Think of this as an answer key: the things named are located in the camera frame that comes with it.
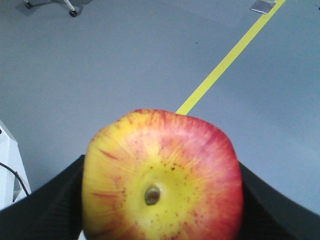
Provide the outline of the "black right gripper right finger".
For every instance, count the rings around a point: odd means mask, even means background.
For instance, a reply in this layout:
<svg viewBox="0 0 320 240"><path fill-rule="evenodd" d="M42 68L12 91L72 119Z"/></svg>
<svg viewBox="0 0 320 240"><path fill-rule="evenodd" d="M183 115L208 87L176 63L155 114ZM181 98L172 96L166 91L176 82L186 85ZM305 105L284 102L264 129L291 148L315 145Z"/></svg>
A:
<svg viewBox="0 0 320 240"><path fill-rule="evenodd" d="M318 240L320 215L289 199L240 164L244 214L238 240Z"/></svg>

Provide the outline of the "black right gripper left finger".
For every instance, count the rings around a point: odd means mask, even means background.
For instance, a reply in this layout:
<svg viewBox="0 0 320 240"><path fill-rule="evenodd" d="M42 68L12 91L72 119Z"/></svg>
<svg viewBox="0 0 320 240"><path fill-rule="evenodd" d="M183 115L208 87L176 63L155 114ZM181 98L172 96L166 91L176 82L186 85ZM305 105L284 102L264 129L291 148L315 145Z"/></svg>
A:
<svg viewBox="0 0 320 240"><path fill-rule="evenodd" d="M0 212L2 240L77 240L83 230L84 155L17 203Z"/></svg>

